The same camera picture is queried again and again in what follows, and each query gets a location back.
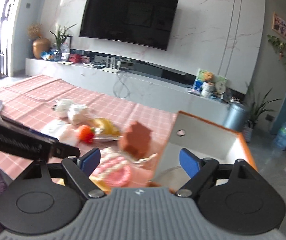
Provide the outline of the orange white storage box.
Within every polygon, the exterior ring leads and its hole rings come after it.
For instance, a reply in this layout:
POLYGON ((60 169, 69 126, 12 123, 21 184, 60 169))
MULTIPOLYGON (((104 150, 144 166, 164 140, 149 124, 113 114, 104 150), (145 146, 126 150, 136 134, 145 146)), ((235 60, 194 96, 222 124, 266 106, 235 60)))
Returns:
POLYGON ((200 159, 209 157, 221 164, 244 159, 257 169, 242 133, 179 111, 149 186, 168 187, 174 192, 189 180, 179 163, 179 152, 183 148, 200 159))

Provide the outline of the pink checkered tablecloth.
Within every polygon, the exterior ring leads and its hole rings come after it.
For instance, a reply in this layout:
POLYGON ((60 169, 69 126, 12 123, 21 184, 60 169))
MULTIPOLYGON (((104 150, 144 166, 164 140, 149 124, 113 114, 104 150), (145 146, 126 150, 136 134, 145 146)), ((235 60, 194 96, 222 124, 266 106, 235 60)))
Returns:
POLYGON ((75 146, 101 151, 91 180, 104 191, 147 186, 175 115, 37 75, 0 89, 1 115, 75 146))

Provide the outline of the teddy bear toy stack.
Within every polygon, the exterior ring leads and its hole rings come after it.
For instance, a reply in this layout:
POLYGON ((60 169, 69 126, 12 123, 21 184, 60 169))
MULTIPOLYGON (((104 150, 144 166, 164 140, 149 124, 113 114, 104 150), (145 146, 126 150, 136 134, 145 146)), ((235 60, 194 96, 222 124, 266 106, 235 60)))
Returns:
POLYGON ((215 84, 213 83, 214 74, 212 72, 205 72, 203 74, 204 82, 202 83, 201 96, 210 98, 211 94, 215 90, 215 84))

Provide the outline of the round paper fan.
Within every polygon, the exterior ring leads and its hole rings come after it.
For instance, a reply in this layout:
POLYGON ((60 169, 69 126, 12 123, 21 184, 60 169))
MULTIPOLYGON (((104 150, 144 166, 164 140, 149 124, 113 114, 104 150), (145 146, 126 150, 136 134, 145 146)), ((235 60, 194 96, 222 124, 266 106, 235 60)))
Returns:
POLYGON ((226 83, 225 81, 217 81, 215 83, 215 90, 216 90, 216 93, 221 95, 221 94, 224 94, 225 91, 226 91, 226 83))

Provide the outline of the green picture book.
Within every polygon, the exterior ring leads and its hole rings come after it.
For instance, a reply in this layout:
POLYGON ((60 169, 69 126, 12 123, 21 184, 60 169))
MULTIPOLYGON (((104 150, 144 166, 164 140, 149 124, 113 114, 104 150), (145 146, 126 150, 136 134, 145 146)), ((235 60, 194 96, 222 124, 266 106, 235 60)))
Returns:
MULTIPOLYGON (((204 70, 204 69, 201 69, 201 68, 198 69, 195 81, 193 83, 193 87, 192 87, 193 89, 195 89, 195 90, 201 89, 202 83, 204 82, 203 74, 205 72, 210 72, 210 71, 204 70)), ((227 78, 222 77, 222 76, 217 75, 217 74, 214 74, 213 83, 215 84, 217 81, 225 81, 226 87, 227 87, 227 78)))

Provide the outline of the potted floor plant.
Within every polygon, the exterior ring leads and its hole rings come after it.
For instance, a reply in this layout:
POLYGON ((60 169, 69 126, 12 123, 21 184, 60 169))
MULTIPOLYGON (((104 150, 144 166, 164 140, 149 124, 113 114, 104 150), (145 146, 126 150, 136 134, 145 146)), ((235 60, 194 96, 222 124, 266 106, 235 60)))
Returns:
POLYGON ((263 98, 261 98, 261 93, 256 94, 254 87, 248 83, 247 86, 247 103, 246 106, 249 108, 248 118, 243 126, 242 135, 247 143, 251 141, 253 130, 259 120, 259 117, 263 113, 274 112, 275 110, 268 108, 268 105, 280 101, 281 98, 269 100, 268 95, 271 93, 272 88, 268 90, 266 94, 264 94, 263 98))

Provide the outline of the white marble TV cabinet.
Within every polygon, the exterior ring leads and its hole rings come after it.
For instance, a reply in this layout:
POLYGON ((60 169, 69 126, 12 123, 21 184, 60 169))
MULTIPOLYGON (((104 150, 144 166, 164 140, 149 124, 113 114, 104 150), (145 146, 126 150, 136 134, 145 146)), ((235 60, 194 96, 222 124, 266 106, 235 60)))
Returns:
POLYGON ((219 125, 223 124, 228 113, 225 103, 190 94, 187 88, 179 85, 126 71, 110 73, 79 63, 67 66, 58 62, 26 59, 25 74, 62 79, 77 87, 162 111, 184 111, 219 125))

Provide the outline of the blue water bottle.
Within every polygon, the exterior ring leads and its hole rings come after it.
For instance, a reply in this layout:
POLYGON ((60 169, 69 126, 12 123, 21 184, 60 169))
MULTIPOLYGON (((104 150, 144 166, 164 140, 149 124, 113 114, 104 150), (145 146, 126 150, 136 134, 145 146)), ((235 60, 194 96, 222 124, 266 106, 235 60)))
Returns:
POLYGON ((274 145, 280 150, 284 151, 286 149, 286 123, 280 127, 274 139, 274 145))

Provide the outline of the golden vase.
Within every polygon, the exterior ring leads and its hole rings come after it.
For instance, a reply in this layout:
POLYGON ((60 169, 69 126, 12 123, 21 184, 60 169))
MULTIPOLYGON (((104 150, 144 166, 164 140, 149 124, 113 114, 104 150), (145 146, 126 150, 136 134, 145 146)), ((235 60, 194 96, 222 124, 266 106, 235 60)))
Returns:
POLYGON ((33 41, 32 52, 36 59, 41 59, 41 53, 48 51, 51 47, 51 42, 47 38, 37 38, 33 41))

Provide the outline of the green plant in glass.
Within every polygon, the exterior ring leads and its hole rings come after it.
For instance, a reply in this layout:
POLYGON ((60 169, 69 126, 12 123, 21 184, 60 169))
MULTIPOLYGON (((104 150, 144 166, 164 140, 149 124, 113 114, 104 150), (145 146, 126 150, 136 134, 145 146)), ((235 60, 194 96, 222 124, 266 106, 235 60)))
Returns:
POLYGON ((68 31, 76 25, 77 25, 76 23, 69 27, 62 27, 61 25, 59 25, 55 33, 51 30, 49 31, 52 35, 54 35, 55 41, 56 41, 56 50, 54 52, 55 62, 58 62, 61 60, 61 57, 62 57, 61 46, 66 41, 67 37, 69 36, 68 31))

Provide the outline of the red gift box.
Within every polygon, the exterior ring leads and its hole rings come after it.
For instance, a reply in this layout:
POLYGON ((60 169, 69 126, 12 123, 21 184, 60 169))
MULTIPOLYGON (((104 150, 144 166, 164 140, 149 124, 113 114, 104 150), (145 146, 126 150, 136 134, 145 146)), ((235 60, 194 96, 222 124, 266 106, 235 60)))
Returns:
POLYGON ((80 63, 81 62, 81 55, 79 55, 79 54, 70 54, 69 55, 69 62, 80 63))

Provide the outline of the white wifi router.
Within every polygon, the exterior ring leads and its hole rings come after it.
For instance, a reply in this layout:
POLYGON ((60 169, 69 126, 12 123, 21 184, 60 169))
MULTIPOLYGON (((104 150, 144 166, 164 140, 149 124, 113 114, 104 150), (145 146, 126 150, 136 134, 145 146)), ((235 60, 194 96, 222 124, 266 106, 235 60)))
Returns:
POLYGON ((106 66, 102 68, 105 72, 118 73, 120 71, 120 66, 122 59, 117 59, 115 57, 106 57, 106 66))

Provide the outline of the hanging ivy plant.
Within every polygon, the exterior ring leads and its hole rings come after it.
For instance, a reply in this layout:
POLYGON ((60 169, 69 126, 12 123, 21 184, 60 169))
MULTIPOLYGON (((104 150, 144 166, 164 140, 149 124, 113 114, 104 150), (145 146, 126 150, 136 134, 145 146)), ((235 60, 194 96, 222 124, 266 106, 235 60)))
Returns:
POLYGON ((274 35, 267 35, 268 43, 273 47, 276 54, 278 54, 279 61, 286 70, 286 42, 281 41, 274 35))

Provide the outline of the black wall television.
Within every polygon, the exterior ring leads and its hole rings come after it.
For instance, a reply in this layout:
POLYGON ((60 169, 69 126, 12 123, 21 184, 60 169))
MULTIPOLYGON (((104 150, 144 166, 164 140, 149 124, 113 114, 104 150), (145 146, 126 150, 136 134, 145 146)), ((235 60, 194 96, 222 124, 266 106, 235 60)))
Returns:
POLYGON ((166 50, 179 0, 87 0, 80 37, 166 50))

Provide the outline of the framed wall picture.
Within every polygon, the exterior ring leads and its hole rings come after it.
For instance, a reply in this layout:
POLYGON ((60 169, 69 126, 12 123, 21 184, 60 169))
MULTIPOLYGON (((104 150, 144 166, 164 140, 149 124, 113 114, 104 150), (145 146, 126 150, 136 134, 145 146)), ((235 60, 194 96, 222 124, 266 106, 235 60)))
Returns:
POLYGON ((277 13, 273 13, 272 29, 286 40, 286 21, 277 13))

